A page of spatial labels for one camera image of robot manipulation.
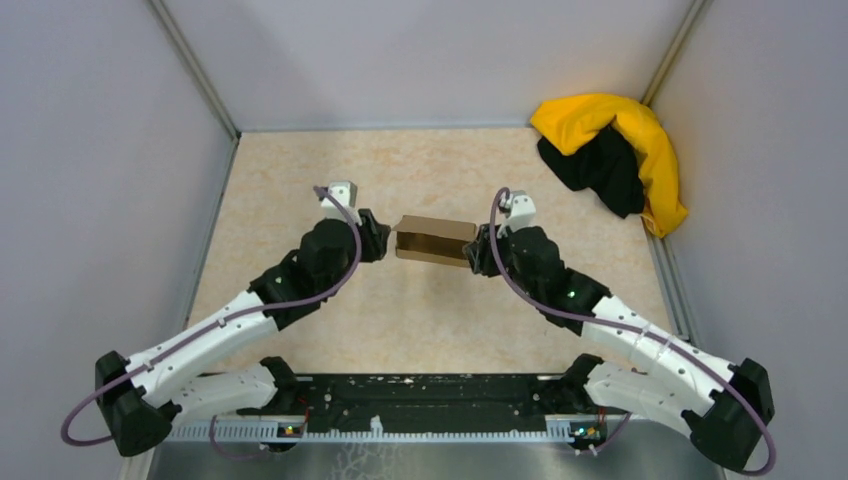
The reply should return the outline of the brown cardboard box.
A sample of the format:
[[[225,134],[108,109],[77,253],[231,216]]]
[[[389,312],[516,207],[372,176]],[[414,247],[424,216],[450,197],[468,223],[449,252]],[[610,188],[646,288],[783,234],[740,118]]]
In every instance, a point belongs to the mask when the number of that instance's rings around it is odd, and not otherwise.
[[[404,215],[392,230],[400,259],[470,268],[463,248],[476,237],[474,223]]]

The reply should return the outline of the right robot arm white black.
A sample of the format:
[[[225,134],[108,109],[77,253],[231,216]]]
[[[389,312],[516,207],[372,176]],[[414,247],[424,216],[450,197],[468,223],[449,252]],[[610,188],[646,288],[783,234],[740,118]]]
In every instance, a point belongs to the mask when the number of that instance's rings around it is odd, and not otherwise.
[[[767,370],[710,355],[663,330],[611,290],[565,265],[538,226],[498,236],[483,225],[462,253],[475,274],[500,276],[552,324],[614,350],[629,368],[583,355],[563,398],[576,412],[612,407],[687,437],[713,463],[763,476],[777,460],[768,431],[775,407]]]

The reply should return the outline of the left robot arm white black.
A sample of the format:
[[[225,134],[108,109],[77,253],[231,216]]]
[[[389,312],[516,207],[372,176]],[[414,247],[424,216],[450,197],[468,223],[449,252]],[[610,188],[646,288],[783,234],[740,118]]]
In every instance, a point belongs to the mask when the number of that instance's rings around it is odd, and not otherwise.
[[[360,264],[385,257],[390,231],[368,209],[332,211],[219,311],[144,351],[102,355],[95,363],[94,400],[108,441],[132,457],[195,419],[266,407],[292,411],[300,388],[281,358],[238,372],[211,373],[209,367],[319,310]]]

